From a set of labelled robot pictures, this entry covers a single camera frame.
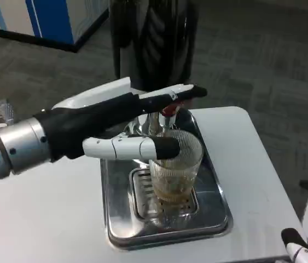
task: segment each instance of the glass cup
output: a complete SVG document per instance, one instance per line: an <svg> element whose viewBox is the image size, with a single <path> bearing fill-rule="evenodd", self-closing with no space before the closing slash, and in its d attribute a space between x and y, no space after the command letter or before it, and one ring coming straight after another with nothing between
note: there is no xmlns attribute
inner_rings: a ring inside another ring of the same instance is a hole
<svg viewBox="0 0 308 263"><path fill-rule="evenodd" d="M176 138L181 152L172 159L149 161L154 192L165 202L182 202L193 188L204 155L202 144L193 134L183 130L168 130L157 136Z"/></svg>

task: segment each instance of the blue and white cabinet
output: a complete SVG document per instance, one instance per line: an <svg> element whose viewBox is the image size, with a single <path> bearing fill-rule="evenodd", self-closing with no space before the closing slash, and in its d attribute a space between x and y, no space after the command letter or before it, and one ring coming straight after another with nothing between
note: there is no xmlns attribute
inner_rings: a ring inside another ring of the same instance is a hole
<svg viewBox="0 0 308 263"><path fill-rule="evenodd" d="M0 0L0 29L75 44L108 0Z"/></svg>

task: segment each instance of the floor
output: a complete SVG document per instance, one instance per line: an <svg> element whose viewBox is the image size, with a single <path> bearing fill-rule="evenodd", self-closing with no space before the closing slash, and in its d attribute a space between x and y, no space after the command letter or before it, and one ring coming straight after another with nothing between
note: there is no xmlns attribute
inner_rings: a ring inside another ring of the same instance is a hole
<svg viewBox="0 0 308 263"><path fill-rule="evenodd" d="M205 1L192 81L194 108L245 108L299 217L308 194L308 11L253 1ZM0 99L20 118L114 79L109 23L77 54L0 38Z"/></svg>

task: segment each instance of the robotic arm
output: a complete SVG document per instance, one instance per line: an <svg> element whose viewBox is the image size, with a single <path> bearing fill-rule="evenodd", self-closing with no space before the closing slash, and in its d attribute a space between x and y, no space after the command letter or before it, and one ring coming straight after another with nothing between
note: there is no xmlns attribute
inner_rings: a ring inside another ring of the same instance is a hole
<svg viewBox="0 0 308 263"><path fill-rule="evenodd" d="M205 96L207 91L194 85L176 85L144 95L120 93L113 95L114 90L107 88L102 93L93 94L92 100L88 98L89 92L79 94L71 100L79 107L64 107L72 104L69 99L30 119L0 128L0 179L10 172L20 174L64 156L69 159L84 154L108 159L173 158L180 151L174 138L120 134L103 140L97 136L141 114Z"/></svg>

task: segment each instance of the drip tray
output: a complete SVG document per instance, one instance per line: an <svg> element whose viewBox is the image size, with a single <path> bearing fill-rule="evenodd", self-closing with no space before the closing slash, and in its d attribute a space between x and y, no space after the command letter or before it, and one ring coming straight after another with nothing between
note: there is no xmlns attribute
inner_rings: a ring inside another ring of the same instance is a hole
<svg viewBox="0 0 308 263"><path fill-rule="evenodd" d="M189 111L178 112L176 127L193 133L204 146L191 196L181 205L156 198L144 162L101 161L104 220L109 241L118 248L132 250L219 237L233 225L199 127Z"/></svg>
<svg viewBox="0 0 308 263"><path fill-rule="evenodd" d="M149 169L135 169L130 173L133 207L141 220L157 221L162 226L165 220L167 227L177 218L186 218L193 215L197 209L195 190L189 198L180 204L168 204L159 200L153 190Z"/></svg>

